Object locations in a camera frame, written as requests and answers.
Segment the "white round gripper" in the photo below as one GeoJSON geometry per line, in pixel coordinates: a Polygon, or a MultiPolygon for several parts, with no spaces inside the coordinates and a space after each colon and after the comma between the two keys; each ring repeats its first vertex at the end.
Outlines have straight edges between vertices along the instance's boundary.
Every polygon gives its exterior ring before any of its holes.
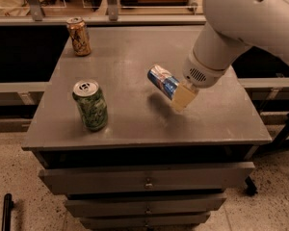
{"type": "Polygon", "coordinates": [[[214,86],[230,66],[230,62],[218,62],[218,68],[203,64],[191,50],[184,65],[183,76],[190,83],[179,83],[173,92],[171,106],[183,111],[196,97],[198,89],[214,86]]]}

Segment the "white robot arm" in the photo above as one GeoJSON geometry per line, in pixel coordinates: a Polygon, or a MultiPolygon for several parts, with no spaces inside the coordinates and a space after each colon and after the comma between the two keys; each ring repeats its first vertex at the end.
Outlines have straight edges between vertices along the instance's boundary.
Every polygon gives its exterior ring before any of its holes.
{"type": "Polygon", "coordinates": [[[289,0],[202,0],[206,23],[183,65],[171,105],[181,111],[255,46],[289,66],[289,0]]]}

